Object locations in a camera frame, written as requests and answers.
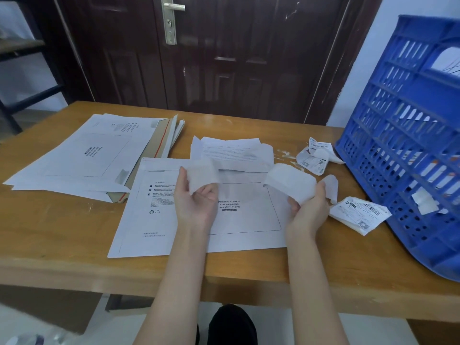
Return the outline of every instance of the wall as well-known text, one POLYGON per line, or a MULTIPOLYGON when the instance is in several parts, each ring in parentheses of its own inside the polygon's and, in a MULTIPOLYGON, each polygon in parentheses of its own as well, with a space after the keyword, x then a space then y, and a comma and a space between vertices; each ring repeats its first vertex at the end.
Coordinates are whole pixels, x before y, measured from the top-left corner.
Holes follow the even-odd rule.
POLYGON ((400 14, 460 18, 460 0, 383 0, 327 126, 347 124, 400 14))
MULTIPOLYGON (((0 2, 0 34, 4 37, 33 39, 20 8, 15 2, 0 2)), ((8 105, 56 85, 41 53, 0 62, 0 100, 8 105)), ((67 106, 57 93, 30 109, 58 111, 67 106)))

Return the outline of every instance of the black metal frame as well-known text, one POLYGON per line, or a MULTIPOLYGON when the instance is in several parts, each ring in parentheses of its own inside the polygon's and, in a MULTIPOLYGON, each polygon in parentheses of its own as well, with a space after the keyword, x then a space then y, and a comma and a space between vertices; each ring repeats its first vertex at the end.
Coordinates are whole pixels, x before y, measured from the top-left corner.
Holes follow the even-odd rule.
MULTIPOLYGON (((20 8, 23 11, 25 11, 25 13, 27 13, 25 14, 25 16, 26 15, 28 16, 26 17, 26 19, 27 19, 27 22, 29 23, 29 26, 32 28, 34 35, 37 36, 39 34, 37 24, 35 23, 35 20, 34 20, 35 19, 34 12, 31 9, 31 7, 28 7, 28 0, 0 0, 0 1, 17 2, 18 5, 20 5, 20 8)), ((36 47, 31 47, 31 48, 24 48, 24 49, 20 49, 17 51, 3 53, 0 55, 0 62, 7 61, 7 60, 14 60, 15 58, 28 56, 28 55, 35 54, 35 53, 42 53, 51 71, 51 74, 54 76, 54 79, 56 80, 57 84, 54 87, 51 87, 45 91, 39 92, 29 98, 23 99, 14 104, 5 105, 3 104, 2 101, 0 101, 0 111, 2 112, 2 115, 5 118, 5 120, 10 125, 11 129, 16 134, 21 133, 23 131, 20 125, 17 123, 17 121, 13 117, 13 115, 17 113, 18 111, 24 110, 28 108, 29 106, 35 103, 41 102, 42 100, 49 98, 59 92, 62 92, 64 99, 66 100, 67 103, 73 102, 73 100, 67 95, 66 91, 64 90, 64 84, 63 84, 62 77, 54 61, 52 60, 51 55, 48 52, 46 45, 41 45, 41 46, 36 46, 36 47)))

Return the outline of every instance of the door lock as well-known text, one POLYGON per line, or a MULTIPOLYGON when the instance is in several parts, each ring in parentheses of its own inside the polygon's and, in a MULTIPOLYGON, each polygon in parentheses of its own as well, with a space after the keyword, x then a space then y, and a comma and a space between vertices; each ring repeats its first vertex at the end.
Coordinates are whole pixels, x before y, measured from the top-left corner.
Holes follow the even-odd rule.
POLYGON ((161 8, 163 10, 166 44, 177 45, 174 11, 185 11, 185 5, 175 4, 173 0, 161 0, 161 8))

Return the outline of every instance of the person's left hand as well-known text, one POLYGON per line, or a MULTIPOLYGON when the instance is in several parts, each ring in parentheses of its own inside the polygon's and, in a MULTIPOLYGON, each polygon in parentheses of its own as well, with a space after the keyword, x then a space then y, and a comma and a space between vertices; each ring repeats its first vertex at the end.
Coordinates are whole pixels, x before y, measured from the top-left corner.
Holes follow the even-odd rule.
POLYGON ((202 230, 208 235, 217 215, 218 193, 218 185, 212 183, 190 195, 187 170, 181 167, 174 191, 178 227, 202 230))

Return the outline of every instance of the door panel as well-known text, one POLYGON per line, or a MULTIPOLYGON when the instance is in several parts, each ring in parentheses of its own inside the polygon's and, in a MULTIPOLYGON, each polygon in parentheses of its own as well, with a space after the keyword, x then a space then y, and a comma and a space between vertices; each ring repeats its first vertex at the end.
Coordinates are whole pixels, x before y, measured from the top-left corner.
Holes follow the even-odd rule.
POLYGON ((302 122, 343 0, 174 0, 176 46, 154 0, 170 109, 302 122))
POLYGON ((59 0, 96 100, 166 109, 152 0, 59 0))

